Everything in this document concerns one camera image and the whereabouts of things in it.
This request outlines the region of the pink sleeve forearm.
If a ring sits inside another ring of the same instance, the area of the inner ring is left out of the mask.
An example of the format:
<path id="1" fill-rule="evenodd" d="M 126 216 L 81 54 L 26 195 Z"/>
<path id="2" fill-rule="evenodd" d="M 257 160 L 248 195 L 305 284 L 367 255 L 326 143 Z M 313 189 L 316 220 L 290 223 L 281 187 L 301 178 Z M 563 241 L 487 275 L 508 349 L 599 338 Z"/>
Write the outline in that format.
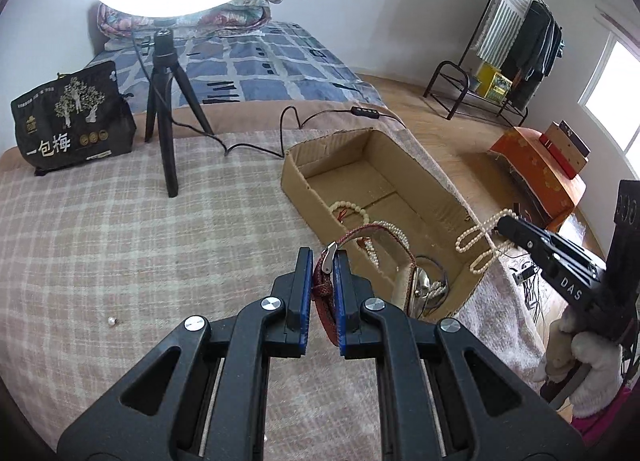
<path id="1" fill-rule="evenodd" d="M 590 417 L 572 418 L 570 424 L 582 435 L 582 439 L 587 446 L 595 444 L 597 440 L 602 437 L 613 422 L 616 413 L 620 411 L 620 408 L 626 403 L 631 393 L 631 389 L 623 387 L 623 389 L 618 391 L 608 407 L 596 412 L 594 415 L 590 415 Z"/>

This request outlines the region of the right white gloved hand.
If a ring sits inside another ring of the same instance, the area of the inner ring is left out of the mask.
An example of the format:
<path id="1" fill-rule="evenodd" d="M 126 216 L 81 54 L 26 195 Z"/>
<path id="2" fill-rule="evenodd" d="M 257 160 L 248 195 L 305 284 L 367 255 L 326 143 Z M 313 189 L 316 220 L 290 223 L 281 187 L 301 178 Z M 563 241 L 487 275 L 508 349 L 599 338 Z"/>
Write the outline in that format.
<path id="1" fill-rule="evenodd" d="M 585 380 L 570 395 L 573 417 L 591 418 L 613 403 L 623 387 L 623 378 L 620 376 L 622 348 L 600 335 L 580 331 L 582 325 L 570 306 L 565 307 L 561 318 L 555 320 L 553 325 L 572 337 L 570 351 L 573 357 L 591 367 Z"/>

